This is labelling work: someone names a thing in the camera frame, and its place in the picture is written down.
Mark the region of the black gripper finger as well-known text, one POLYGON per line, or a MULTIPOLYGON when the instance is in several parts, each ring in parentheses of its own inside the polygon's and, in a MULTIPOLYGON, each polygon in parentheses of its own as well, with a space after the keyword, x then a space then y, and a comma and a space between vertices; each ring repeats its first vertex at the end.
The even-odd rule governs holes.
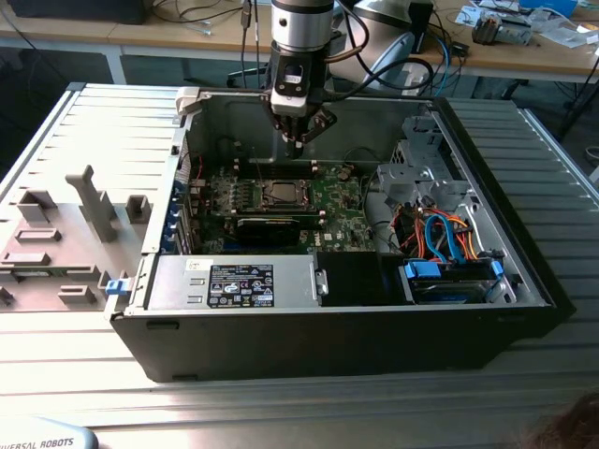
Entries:
POLYGON ((325 107, 319 108, 309 117, 301 118, 294 144, 294 158, 300 158, 304 147, 329 130, 337 121, 337 116, 325 107))
POLYGON ((282 139, 285 142, 285 156, 289 159, 296 159, 297 139, 296 135, 294 134, 294 119, 288 116, 280 116, 275 114, 271 109, 269 100, 263 100, 262 106, 266 111, 272 126, 281 134, 282 139))

